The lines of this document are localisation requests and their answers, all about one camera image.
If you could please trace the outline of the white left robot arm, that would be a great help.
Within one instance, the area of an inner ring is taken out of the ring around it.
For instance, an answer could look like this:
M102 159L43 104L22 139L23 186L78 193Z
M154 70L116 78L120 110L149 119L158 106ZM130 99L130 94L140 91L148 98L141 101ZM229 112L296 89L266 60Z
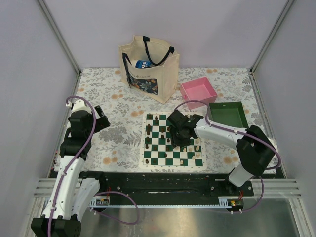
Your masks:
M79 191L75 188L81 169L91 149L91 134L110 126L100 106L90 109L76 102L68 118L60 146L60 166L51 197L42 215L33 218L31 229L37 237L78 237L81 219L94 194L102 195L107 190L106 181L100 172L85 175Z

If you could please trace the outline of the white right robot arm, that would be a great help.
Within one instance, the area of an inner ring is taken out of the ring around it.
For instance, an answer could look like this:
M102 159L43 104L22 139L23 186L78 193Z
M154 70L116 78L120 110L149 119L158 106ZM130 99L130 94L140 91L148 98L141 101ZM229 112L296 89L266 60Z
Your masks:
M178 110L174 110L167 121L170 123L173 147L182 148L190 144L191 138L200 138L219 142L237 151L240 164L230 172L225 182L225 191L232 196L242 190L246 181L261 176L273 157L280 161L276 148L257 126L231 127L197 114L187 116Z

